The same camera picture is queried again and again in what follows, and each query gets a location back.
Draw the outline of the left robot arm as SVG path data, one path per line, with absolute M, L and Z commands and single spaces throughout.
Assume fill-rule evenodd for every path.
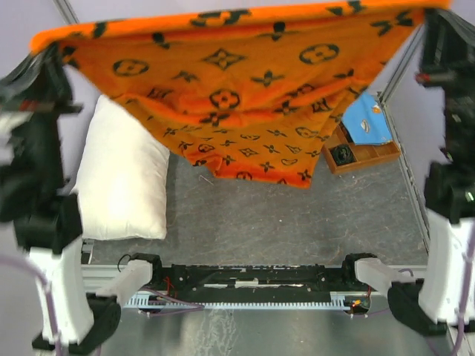
M 82 277 L 82 221 L 75 194 L 63 195 L 58 119 L 81 111 L 73 101 L 63 58 L 52 44 L 1 80 L 1 127 L 13 159 L 1 167 L 1 221 L 12 223 L 26 256 L 2 258 L 33 274 L 43 327 L 34 349 L 89 355 L 117 330 L 122 307 L 142 288 L 157 289 L 164 271 L 157 255 L 133 254 L 108 285 L 88 293 Z

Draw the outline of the white pillow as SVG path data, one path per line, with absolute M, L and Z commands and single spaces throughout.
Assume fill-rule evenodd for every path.
M 163 240 L 170 151 L 107 96 L 98 98 L 73 192 L 83 236 Z

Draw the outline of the orange patterned pillowcase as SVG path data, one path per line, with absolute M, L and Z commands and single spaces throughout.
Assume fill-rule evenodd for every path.
M 56 45 L 151 135 L 216 177 L 306 188 L 345 110 L 449 1 L 337 1 L 76 24 Z

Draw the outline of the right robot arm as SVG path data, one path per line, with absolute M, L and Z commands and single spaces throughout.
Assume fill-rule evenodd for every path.
M 341 283 L 369 285 L 391 314 L 423 336 L 474 331 L 474 26 L 428 10 L 416 82 L 388 103 L 415 180 L 428 246 L 425 275 L 407 276 L 372 254 L 348 255 Z

